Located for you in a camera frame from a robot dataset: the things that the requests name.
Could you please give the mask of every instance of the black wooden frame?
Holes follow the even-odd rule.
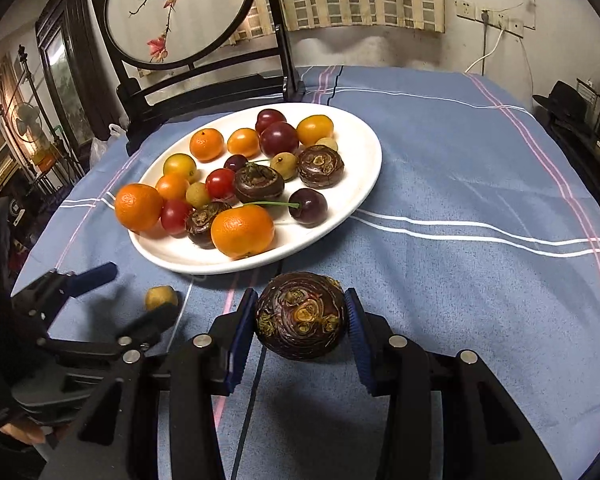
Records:
[[[159,128],[160,125],[174,117],[219,105],[236,104],[248,98],[282,94],[284,101],[288,102],[299,100],[304,94],[304,86],[298,77],[293,60],[291,59],[289,39],[280,0],[269,0],[275,38],[277,40],[276,47],[228,57],[197,67],[193,65],[195,60],[199,60],[211,53],[235,32],[248,14],[249,8],[253,5],[253,0],[245,0],[231,26],[216,41],[202,51],[193,54],[188,59],[177,62],[177,66],[189,67],[186,72],[163,79],[159,83],[145,89],[140,88],[140,84],[136,78],[129,77],[126,72],[125,62],[139,68],[149,68],[151,70],[170,70],[173,68],[172,64],[146,64],[145,62],[128,58],[128,56],[120,51],[111,38],[106,17],[106,0],[91,1],[100,32],[107,47],[107,52],[109,53],[116,75],[120,80],[118,98],[122,102],[130,120],[127,132],[129,142],[126,147],[129,154],[137,151],[149,135]],[[264,76],[258,73],[222,81],[192,89],[160,101],[155,105],[149,105],[146,100],[147,95],[189,78],[251,60],[276,56],[280,58],[282,66],[282,73],[280,75]]]
[[[88,5],[88,0],[49,0],[36,22],[46,85],[60,124],[81,162],[85,159],[88,162],[91,143],[78,145],[50,71],[47,49],[56,35],[62,34],[71,74],[91,130],[99,140],[109,139],[109,124],[118,122],[117,110],[98,56]]]

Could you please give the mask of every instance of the red tomato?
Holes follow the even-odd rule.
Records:
[[[183,200],[167,200],[162,208],[160,221],[170,235],[179,235],[185,231],[187,216],[193,206]]]
[[[233,178],[235,173],[227,168],[213,170],[206,177],[206,190],[211,198],[218,200],[227,200],[231,198],[235,192],[233,191]]]

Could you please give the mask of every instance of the plastic bag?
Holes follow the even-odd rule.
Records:
[[[117,124],[109,124],[109,133],[110,137],[107,141],[99,140],[96,139],[96,137],[93,137],[93,140],[91,141],[91,155],[89,157],[89,164],[91,168],[93,168],[93,166],[100,161],[102,155],[105,154],[111,144],[116,142],[121,135],[126,134],[126,132]]]

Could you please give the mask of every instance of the blue tablecloth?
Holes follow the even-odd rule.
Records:
[[[284,260],[283,271],[355,286],[367,310],[429,351],[477,351],[563,478],[577,479],[600,450],[600,209],[575,171],[533,117],[484,78],[339,66],[301,73],[306,101],[348,110],[374,129],[384,163],[363,206]],[[113,144],[53,216],[16,291],[54,267],[80,272],[111,260],[120,276],[72,301],[52,336],[111,340],[142,313],[147,288],[171,284],[185,304],[159,349],[176,348],[274,275],[275,264],[174,274],[143,259],[115,220],[118,189],[215,117],[166,124],[130,158],[124,140]],[[346,341],[297,363],[255,340],[243,383],[215,401],[227,477],[373,478],[386,409],[359,384]]]

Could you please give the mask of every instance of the black line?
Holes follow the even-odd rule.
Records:
[[[336,88],[337,88],[337,80],[339,79],[339,77],[342,75],[342,70],[344,69],[344,65],[340,65],[340,71],[337,73],[336,75],[336,83],[333,85],[333,94],[331,94],[331,96],[327,99],[327,106],[329,106],[329,103],[331,102],[331,99],[333,99],[333,97],[336,94]]]
[[[233,470],[231,471],[231,480],[235,480],[236,478],[238,478],[238,468],[240,467],[242,451],[244,450],[244,442],[247,439],[249,424],[251,423],[251,415],[253,414],[253,406],[256,403],[257,386],[259,385],[260,376],[262,375],[262,368],[264,368],[264,359],[266,356],[267,348],[266,346],[263,346],[262,352],[260,352],[259,361],[257,362],[256,376],[253,380],[253,387],[251,388],[251,397],[249,398],[247,413],[244,416],[244,424],[242,425],[242,431],[240,432],[240,440],[238,440],[238,449],[235,451],[235,459],[233,460]]]

